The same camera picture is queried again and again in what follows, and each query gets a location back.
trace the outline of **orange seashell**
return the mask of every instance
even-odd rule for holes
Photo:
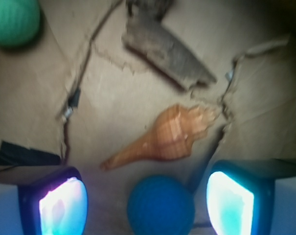
[[[193,142],[207,136],[207,128],[217,116],[217,112],[210,108],[188,109],[176,104],[158,116],[150,131],[100,167],[110,170],[138,160],[167,161],[188,157]]]

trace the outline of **glowing light panel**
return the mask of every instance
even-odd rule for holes
[[[68,179],[39,201],[42,235],[80,235],[87,219],[88,197],[83,182]]]
[[[206,203],[211,224],[218,235],[251,234],[254,194],[225,173],[211,174]]]

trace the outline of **crack in cardboard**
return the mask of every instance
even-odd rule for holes
[[[68,124],[69,120],[65,119],[63,113],[68,107],[68,100],[71,98],[71,96],[74,94],[75,90],[80,87],[80,84],[82,83],[86,68],[88,66],[89,60],[90,60],[90,54],[91,54],[91,47],[92,43],[94,42],[96,36],[100,32],[101,28],[105,24],[108,17],[112,14],[112,12],[119,6],[123,1],[117,0],[116,2],[113,2],[110,9],[106,12],[106,14],[101,19],[99,25],[94,29],[93,33],[90,36],[90,39],[87,42],[87,48],[86,44],[83,44],[81,47],[81,57],[80,64],[78,66],[75,66],[74,69],[71,69],[69,72],[69,76],[73,76],[73,84],[71,85],[70,92],[68,93],[67,99],[65,100],[65,103],[63,104],[63,109],[61,110],[61,117],[63,119],[63,142],[61,143],[61,164],[66,165],[68,162],[69,152],[70,152],[70,143],[69,143],[69,136],[68,136]]]

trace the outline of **cardboard surface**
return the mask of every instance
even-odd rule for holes
[[[193,192],[196,220],[191,234],[214,234],[210,227],[201,228],[208,221],[205,184],[214,161],[296,157],[296,43],[291,40],[273,53],[238,57],[255,53],[255,45],[288,30],[258,1],[176,0],[162,24],[218,80],[214,86],[183,92],[124,48],[124,3],[99,31],[119,2],[40,0],[45,24],[39,41],[24,50],[0,50],[0,142],[64,155],[62,112],[80,85],[79,106],[66,132],[68,164],[79,169],[88,189],[85,234],[131,234],[128,196],[140,179],[151,174],[173,176]],[[240,61],[229,86],[225,74],[232,69],[233,58]],[[141,136],[161,111],[175,103],[210,105],[220,111],[226,107],[227,118],[220,114],[208,137],[193,144],[189,158],[100,170],[103,160]]]
[[[94,31],[117,2],[42,0],[38,40],[19,50],[0,49],[0,143],[64,155],[63,106]]]

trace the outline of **piece of wood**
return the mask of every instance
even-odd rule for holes
[[[215,77],[174,35],[145,12],[130,17],[123,43],[138,51],[182,88],[216,83]]]

